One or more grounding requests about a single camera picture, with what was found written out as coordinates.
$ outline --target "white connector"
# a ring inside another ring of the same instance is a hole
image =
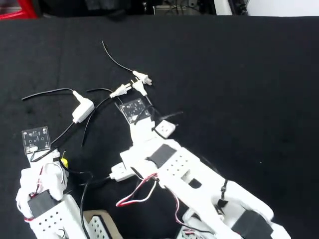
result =
[[[155,127],[155,130],[164,138],[168,138],[175,131],[175,129],[176,126],[166,120],[162,120],[162,122]]]
[[[128,83],[126,85],[121,85],[120,87],[118,87],[113,93],[110,94],[111,98],[114,98],[116,96],[121,96],[126,94],[130,89],[131,89],[131,84]]]
[[[73,122],[81,123],[94,110],[94,104],[91,100],[84,98],[76,91],[73,91],[72,93],[80,102],[80,105],[72,113]]]
[[[149,78],[148,75],[133,71],[133,75],[135,75],[139,80],[143,82],[143,84],[148,84],[149,86],[152,85],[152,80]]]
[[[125,168],[124,163],[118,163],[111,168],[110,178],[120,182],[135,175],[131,168]]]
[[[146,95],[147,95],[147,92],[146,92],[146,90],[144,89],[143,82],[142,82],[141,80],[139,80],[137,77],[136,77],[136,79],[137,79],[136,82],[134,82],[133,80],[131,80],[131,81],[132,81],[132,87],[133,87],[135,90],[139,91],[139,92],[142,94],[142,96],[146,96]]]

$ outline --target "black fabric surface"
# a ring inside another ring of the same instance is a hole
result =
[[[127,83],[132,75],[107,57],[101,40],[121,64],[149,74],[154,86],[147,91],[162,113],[185,112],[172,138],[270,205],[292,238],[318,238],[318,25],[311,17],[1,21],[1,238],[34,237],[14,200],[20,171],[29,166],[20,132],[46,125],[55,138],[77,105],[67,94],[20,98]],[[106,95],[87,94],[96,103]],[[139,97],[132,91],[122,99]],[[72,129],[60,151],[67,151],[70,168],[106,176],[131,145],[129,127],[113,104],[99,110],[81,148],[84,126]],[[179,226],[167,192],[115,207],[135,184],[90,190],[85,209],[106,209],[124,238],[173,237]]]

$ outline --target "circuit board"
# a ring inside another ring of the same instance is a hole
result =
[[[22,131],[24,153],[51,149],[48,127],[32,128]]]
[[[141,99],[136,99],[120,105],[120,110],[124,114],[128,123],[134,123],[138,115],[142,112],[143,113],[139,116],[139,120],[151,116],[150,112],[148,110],[145,110],[145,108],[146,106]]]

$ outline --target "yellow component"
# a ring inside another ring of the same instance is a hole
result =
[[[68,168],[68,160],[66,160],[65,158],[61,158],[61,162],[66,168]]]

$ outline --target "white robot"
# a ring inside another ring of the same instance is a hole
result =
[[[170,191],[172,200],[176,200],[175,219],[181,224],[178,239],[291,238],[282,226],[272,222],[274,213],[268,205],[237,183],[224,179],[175,140],[168,139],[175,125],[166,120],[156,125],[148,113],[136,122],[140,113],[129,117],[133,145],[120,154],[123,162],[112,168],[110,177],[121,181],[136,175],[142,179],[138,188],[154,180],[152,189],[158,183],[163,190]],[[59,162],[54,162],[59,156],[57,150],[53,151],[36,165],[30,163],[29,169],[22,170],[17,206],[38,239],[86,239],[79,207],[72,196],[63,195],[68,174]],[[34,193],[42,192],[49,192],[57,203],[40,215],[37,210],[35,217],[28,202]],[[129,195],[116,206],[143,202],[151,194],[152,191],[144,200],[132,201],[128,201]],[[189,207],[182,220],[177,218],[180,200]],[[85,221],[85,227],[91,239],[109,238],[99,218]]]

